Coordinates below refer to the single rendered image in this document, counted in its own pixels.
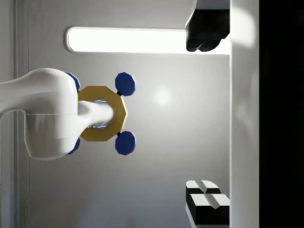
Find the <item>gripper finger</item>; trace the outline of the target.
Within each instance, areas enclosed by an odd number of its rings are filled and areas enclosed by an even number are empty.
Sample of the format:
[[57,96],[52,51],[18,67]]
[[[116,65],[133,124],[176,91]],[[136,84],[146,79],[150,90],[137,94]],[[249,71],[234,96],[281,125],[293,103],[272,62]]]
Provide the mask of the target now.
[[195,9],[186,27],[186,50],[208,52],[230,33],[230,10]]
[[230,228],[230,200],[209,181],[186,182],[186,212],[192,228]]

